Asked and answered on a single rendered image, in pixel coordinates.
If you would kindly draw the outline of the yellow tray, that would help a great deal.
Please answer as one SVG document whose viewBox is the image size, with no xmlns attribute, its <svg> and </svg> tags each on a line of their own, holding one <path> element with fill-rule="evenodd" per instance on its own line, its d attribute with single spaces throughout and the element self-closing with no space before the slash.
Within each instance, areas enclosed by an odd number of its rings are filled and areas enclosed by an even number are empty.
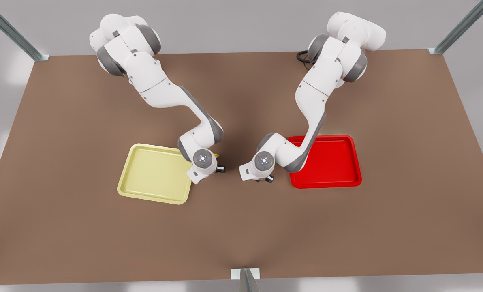
<svg viewBox="0 0 483 292">
<path fill-rule="evenodd" d="M 178 148 L 134 144 L 128 152 L 117 192 L 121 196 L 181 205 L 188 199 L 191 168 Z"/>
</svg>

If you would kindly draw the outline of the red tray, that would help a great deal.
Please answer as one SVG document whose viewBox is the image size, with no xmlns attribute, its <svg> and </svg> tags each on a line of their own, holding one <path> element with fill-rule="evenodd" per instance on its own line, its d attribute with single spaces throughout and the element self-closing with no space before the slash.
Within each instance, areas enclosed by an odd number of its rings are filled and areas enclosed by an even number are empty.
<svg viewBox="0 0 483 292">
<path fill-rule="evenodd" d="M 356 187 L 362 176 L 350 135 L 318 135 L 304 167 L 290 174 L 297 189 Z"/>
</svg>

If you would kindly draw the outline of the silver frame post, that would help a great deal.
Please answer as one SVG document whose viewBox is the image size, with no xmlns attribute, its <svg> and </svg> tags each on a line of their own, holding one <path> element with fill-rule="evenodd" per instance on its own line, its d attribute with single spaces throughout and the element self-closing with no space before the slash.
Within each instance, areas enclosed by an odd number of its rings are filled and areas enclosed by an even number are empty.
<svg viewBox="0 0 483 292">
<path fill-rule="evenodd" d="M 19 31 L 0 13 L 0 30 L 35 62 L 49 61 L 49 55 L 39 52 Z"/>
<path fill-rule="evenodd" d="M 482 15 L 483 0 L 480 0 L 436 47 L 427 50 L 428 53 L 430 55 L 443 55 Z"/>
<path fill-rule="evenodd" d="M 256 282 L 260 279 L 259 268 L 233 268 L 231 279 L 239 280 L 239 292 L 260 292 Z"/>
</svg>

